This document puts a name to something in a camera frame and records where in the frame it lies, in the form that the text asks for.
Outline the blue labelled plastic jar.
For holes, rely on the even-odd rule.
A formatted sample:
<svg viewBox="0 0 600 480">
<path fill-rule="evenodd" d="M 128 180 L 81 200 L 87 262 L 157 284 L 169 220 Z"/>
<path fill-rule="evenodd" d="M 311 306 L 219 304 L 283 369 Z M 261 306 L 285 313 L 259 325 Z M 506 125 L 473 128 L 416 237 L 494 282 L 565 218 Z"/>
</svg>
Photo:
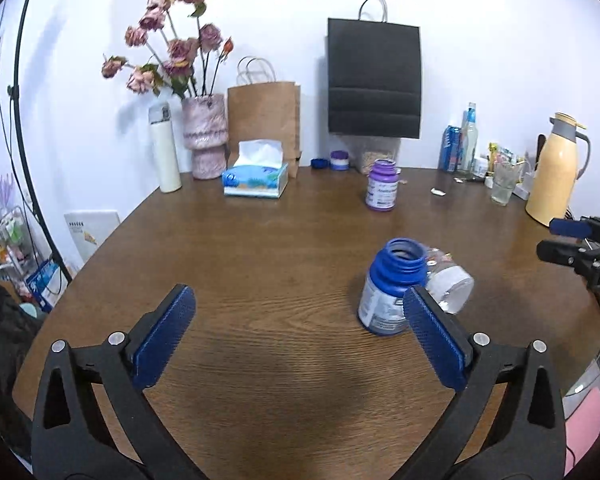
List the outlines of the blue labelled plastic jar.
<svg viewBox="0 0 600 480">
<path fill-rule="evenodd" d="M 371 333 L 393 336 L 408 330 L 403 311 L 407 289 L 426 284 L 427 249 L 410 238 L 389 240 L 366 274 L 358 320 Z"/>
</svg>

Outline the yellow thermos jug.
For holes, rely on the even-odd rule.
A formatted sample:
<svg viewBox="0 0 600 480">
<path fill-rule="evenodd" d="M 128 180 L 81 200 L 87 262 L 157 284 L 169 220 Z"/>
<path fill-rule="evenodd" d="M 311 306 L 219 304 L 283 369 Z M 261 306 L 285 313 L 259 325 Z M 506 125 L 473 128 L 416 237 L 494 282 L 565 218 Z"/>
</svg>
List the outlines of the yellow thermos jug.
<svg viewBox="0 0 600 480">
<path fill-rule="evenodd" d="M 542 226 L 565 218 L 574 184 L 588 168 L 591 141 L 571 116 L 556 112 L 540 153 L 526 213 Z"/>
</svg>

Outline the clear plastic jar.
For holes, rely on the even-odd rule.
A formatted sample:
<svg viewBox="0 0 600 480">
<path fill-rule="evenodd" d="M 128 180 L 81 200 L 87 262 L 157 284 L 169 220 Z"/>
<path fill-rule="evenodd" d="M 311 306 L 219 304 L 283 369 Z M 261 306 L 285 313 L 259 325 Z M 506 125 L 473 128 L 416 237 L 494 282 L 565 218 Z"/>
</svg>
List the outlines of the clear plastic jar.
<svg viewBox="0 0 600 480">
<path fill-rule="evenodd" d="M 474 278 L 448 252 L 439 248 L 427 248 L 426 263 L 429 295 L 444 312 L 460 313 L 474 290 Z"/>
</svg>

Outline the drinking glass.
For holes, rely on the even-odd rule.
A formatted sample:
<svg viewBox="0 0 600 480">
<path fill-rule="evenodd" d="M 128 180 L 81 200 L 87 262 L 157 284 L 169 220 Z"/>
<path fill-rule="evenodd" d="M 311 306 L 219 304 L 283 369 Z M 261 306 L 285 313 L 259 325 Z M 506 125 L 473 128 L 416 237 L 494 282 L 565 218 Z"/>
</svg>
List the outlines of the drinking glass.
<svg viewBox="0 0 600 480">
<path fill-rule="evenodd" d="M 498 160 L 494 165 L 491 200 L 497 205 L 506 206 L 512 197 L 515 186 L 520 179 L 524 164 L 512 164 L 506 160 Z"/>
</svg>

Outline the white flat box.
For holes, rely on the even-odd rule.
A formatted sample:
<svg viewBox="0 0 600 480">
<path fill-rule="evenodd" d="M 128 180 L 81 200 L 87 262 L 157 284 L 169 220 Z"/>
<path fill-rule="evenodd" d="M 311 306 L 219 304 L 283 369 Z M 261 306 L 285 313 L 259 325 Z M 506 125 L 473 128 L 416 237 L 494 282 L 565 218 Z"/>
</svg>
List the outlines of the white flat box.
<svg viewBox="0 0 600 480">
<path fill-rule="evenodd" d="M 69 211 L 64 217 L 76 250 L 84 263 L 87 263 L 120 224 L 119 215 L 115 210 Z"/>
</svg>

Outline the clear drink bottle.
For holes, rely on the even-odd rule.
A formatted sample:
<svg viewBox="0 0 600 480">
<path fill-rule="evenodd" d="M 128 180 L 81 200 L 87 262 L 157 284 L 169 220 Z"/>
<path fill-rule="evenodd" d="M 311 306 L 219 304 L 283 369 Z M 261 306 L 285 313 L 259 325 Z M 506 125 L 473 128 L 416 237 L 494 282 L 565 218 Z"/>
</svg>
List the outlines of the clear drink bottle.
<svg viewBox="0 0 600 480">
<path fill-rule="evenodd" d="M 458 162 L 456 170 L 460 174 L 469 174 L 474 161 L 475 150 L 478 139 L 476 126 L 476 104 L 470 102 L 464 120 L 462 135 L 460 136 L 460 147 L 458 148 Z"/>
</svg>

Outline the black jacket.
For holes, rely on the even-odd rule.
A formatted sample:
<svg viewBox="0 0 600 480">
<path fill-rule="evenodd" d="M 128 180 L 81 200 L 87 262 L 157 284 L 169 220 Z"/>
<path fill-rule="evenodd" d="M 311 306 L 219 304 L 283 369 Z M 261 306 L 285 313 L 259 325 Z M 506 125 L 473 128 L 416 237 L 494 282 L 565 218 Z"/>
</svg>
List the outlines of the black jacket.
<svg viewBox="0 0 600 480">
<path fill-rule="evenodd" d="M 12 392 L 35 336 L 39 318 L 24 312 L 0 285 L 0 433 L 21 458 L 31 460 L 31 419 L 15 404 Z"/>
</svg>

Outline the blue soda can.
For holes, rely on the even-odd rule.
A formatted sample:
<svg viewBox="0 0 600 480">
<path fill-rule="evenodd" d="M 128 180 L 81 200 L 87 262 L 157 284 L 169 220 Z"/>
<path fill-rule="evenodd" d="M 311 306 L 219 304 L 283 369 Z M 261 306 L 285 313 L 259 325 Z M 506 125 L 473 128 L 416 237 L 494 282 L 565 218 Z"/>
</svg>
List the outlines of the blue soda can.
<svg viewBox="0 0 600 480">
<path fill-rule="evenodd" d="M 444 172 L 454 172 L 457 166 L 458 150 L 460 149 L 460 134 L 458 127 L 447 126 L 442 134 L 438 169 Z"/>
</svg>

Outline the purple supplement bottle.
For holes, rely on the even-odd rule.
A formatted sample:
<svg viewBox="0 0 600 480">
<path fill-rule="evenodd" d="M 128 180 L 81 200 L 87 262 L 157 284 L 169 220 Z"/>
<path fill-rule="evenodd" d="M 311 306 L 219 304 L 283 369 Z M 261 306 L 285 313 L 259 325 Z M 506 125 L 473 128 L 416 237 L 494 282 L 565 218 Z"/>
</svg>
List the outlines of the purple supplement bottle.
<svg viewBox="0 0 600 480">
<path fill-rule="evenodd" d="M 367 180 L 365 203 L 370 209 L 389 211 L 396 203 L 399 177 L 396 162 L 392 159 L 376 159 Z"/>
</svg>

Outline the blue tissue box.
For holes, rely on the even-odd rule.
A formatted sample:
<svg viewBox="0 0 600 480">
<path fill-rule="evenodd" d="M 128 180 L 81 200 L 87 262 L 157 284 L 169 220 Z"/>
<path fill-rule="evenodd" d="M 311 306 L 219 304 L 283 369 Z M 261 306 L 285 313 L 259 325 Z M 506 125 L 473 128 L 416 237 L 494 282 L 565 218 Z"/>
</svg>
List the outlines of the blue tissue box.
<svg viewBox="0 0 600 480">
<path fill-rule="evenodd" d="M 278 200 L 289 180 L 283 143 L 268 139 L 240 141 L 236 162 L 221 179 L 225 196 Z"/>
</svg>

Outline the pink ceramic vase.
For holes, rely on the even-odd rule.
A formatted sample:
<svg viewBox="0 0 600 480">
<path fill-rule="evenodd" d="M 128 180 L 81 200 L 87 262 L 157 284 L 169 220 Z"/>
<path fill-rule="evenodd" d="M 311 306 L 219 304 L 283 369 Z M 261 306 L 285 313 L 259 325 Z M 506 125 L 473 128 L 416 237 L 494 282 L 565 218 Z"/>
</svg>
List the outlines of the pink ceramic vase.
<svg viewBox="0 0 600 480">
<path fill-rule="evenodd" d="M 192 152 L 197 180 L 218 178 L 226 169 L 228 127 L 222 94 L 197 96 L 182 102 L 183 142 Z"/>
</svg>

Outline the white thermos bottle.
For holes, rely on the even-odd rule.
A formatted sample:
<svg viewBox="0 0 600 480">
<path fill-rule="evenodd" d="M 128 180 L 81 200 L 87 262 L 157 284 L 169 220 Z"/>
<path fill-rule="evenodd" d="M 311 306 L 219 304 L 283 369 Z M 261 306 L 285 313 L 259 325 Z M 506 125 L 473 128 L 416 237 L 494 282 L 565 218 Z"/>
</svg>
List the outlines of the white thermos bottle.
<svg viewBox="0 0 600 480">
<path fill-rule="evenodd" d="M 148 110 L 148 122 L 160 191 L 175 192 L 182 187 L 182 181 L 169 104 L 159 103 L 152 106 Z"/>
</svg>

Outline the blue jar lid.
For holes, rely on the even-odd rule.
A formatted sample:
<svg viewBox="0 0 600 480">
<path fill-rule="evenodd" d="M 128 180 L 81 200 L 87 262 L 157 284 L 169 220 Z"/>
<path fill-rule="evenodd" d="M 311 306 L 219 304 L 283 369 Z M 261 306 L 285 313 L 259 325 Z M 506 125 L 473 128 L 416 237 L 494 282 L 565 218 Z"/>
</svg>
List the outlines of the blue jar lid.
<svg viewBox="0 0 600 480">
<path fill-rule="evenodd" d="M 314 158 L 310 162 L 311 168 L 316 170 L 327 169 L 329 167 L 329 160 L 327 158 Z"/>
</svg>

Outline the black paper bag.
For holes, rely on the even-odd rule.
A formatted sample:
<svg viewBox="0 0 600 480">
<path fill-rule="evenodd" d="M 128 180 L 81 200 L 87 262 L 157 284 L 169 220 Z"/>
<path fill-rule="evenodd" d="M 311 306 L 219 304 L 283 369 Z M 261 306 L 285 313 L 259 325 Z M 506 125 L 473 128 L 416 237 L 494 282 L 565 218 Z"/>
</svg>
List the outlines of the black paper bag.
<svg viewBox="0 0 600 480">
<path fill-rule="evenodd" d="M 422 119 L 420 28 L 330 18 L 326 36 L 328 130 L 417 139 Z"/>
</svg>

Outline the dried pink roses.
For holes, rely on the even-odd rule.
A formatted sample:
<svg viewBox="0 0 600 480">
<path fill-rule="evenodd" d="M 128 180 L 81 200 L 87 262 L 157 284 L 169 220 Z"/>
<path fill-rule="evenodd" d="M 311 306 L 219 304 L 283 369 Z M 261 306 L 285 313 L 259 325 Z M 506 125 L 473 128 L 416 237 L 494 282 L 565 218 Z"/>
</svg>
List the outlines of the dried pink roses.
<svg viewBox="0 0 600 480">
<path fill-rule="evenodd" d="M 192 36 L 176 31 L 172 8 L 178 3 L 190 7 Z M 126 29 L 124 43 L 147 49 L 150 57 L 137 64 L 122 55 L 105 56 L 100 73 L 112 79 L 126 70 L 126 88 L 135 94 L 158 96 L 169 90 L 182 100 L 212 96 L 220 66 L 233 52 L 234 42 L 215 24 L 202 21 L 207 9 L 207 0 L 147 0 L 143 16 Z"/>
</svg>

